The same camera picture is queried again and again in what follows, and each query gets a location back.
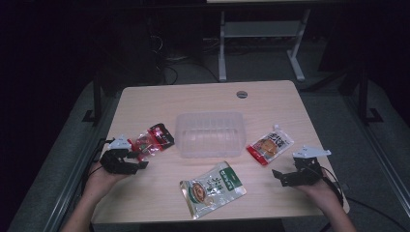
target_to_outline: wooden table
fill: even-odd
[[[248,97],[239,99],[238,91],[246,91]],[[192,220],[179,188],[180,181],[196,178],[224,160],[234,169],[248,193],[199,220],[321,215],[301,192],[282,187],[271,171],[294,172],[293,152],[303,145],[321,148],[291,81],[127,88],[120,99],[108,138],[121,134],[137,137],[156,123],[164,123],[174,134],[176,118],[181,113],[223,110],[243,114],[247,144],[271,131],[274,124],[280,125],[295,143],[266,166],[259,164],[245,147],[237,158],[183,159],[177,147],[172,146],[150,157],[147,169],[138,170],[135,176],[117,184],[98,205],[92,222]],[[326,157],[320,158],[319,162],[332,171]]]

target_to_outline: metal frame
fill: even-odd
[[[295,37],[292,49],[287,55],[297,80],[305,81],[305,76],[297,60],[297,54],[308,23],[310,9],[305,10],[301,20],[264,22],[226,22],[224,12],[220,14],[220,81],[226,81],[225,38],[240,37]]]

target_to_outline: food pouch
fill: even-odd
[[[278,125],[275,125],[274,131],[248,145],[247,150],[258,162],[266,165],[292,146],[293,143],[294,141]]]
[[[218,163],[198,178],[181,181],[180,188],[193,219],[211,213],[247,193],[226,161]]]
[[[129,140],[132,150],[139,153],[139,158],[154,156],[170,146],[174,145],[174,138],[166,129],[164,124],[156,124],[136,138],[135,141]]]

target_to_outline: floor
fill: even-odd
[[[272,43],[269,47],[241,46],[239,49],[244,52],[228,53],[227,82],[288,79],[298,89],[303,89],[330,74],[317,71],[326,46],[325,40],[304,41],[301,46],[298,59],[306,76],[305,82],[295,79],[287,60],[285,50],[291,42]],[[203,64],[182,59],[169,65],[164,69],[165,81],[162,84],[212,83],[217,81],[217,74],[218,55],[213,50],[204,53]],[[345,97],[337,90],[342,80],[339,78],[316,92],[301,92],[300,95],[323,147],[333,152],[329,159],[348,197],[351,207],[349,216],[358,231],[399,231],[404,228],[409,231],[410,212],[408,205],[406,209],[408,202],[405,201],[409,199],[409,193],[404,189],[403,195],[400,183],[407,183],[407,186],[410,183],[410,172],[407,170],[410,163],[410,128],[391,107],[384,91],[371,81],[368,107],[376,108],[384,122],[364,126],[357,117],[357,91]],[[68,187],[69,181],[73,180],[70,173],[78,165],[78,157],[90,154],[97,140],[106,136],[121,96],[118,93],[114,97],[102,98],[102,120],[93,126],[92,123],[82,122],[85,112],[93,108],[92,90],[90,83],[78,98],[70,118],[26,195],[11,231],[52,231],[59,227],[59,220],[64,221],[70,215],[74,202],[64,203],[67,197],[64,191],[70,189],[75,192],[75,189]],[[395,175],[389,172],[390,167]],[[53,188],[44,192],[51,184]],[[63,209],[57,216],[52,211],[55,206]],[[327,222],[324,217],[282,218],[287,232],[319,231]],[[95,225],[96,231],[138,231],[138,228],[138,224]]]

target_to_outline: human arm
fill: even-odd
[[[349,216],[344,212],[343,207],[340,205],[337,196],[323,180],[318,181],[312,186],[297,186],[294,188],[307,195],[307,197],[329,219],[332,228],[336,232],[356,231]]]
[[[108,173],[102,168],[99,162],[93,165],[90,169],[84,192],[62,231],[88,231],[88,226],[97,204],[109,193],[117,182],[126,177],[128,177],[128,175]]]

